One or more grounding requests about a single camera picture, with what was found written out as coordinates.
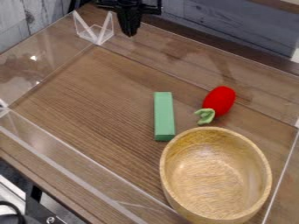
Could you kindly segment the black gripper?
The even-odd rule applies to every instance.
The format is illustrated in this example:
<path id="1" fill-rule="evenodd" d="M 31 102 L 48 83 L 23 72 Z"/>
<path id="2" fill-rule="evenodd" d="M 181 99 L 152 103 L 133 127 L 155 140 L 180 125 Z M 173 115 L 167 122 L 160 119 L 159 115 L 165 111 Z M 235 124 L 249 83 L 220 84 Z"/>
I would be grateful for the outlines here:
<path id="1" fill-rule="evenodd" d="M 141 14 L 160 15 L 163 1 L 155 0 L 153 4 L 145 0 L 95 0 L 96 6 L 116 12 L 123 33 L 128 37 L 136 35 L 141 23 Z"/>

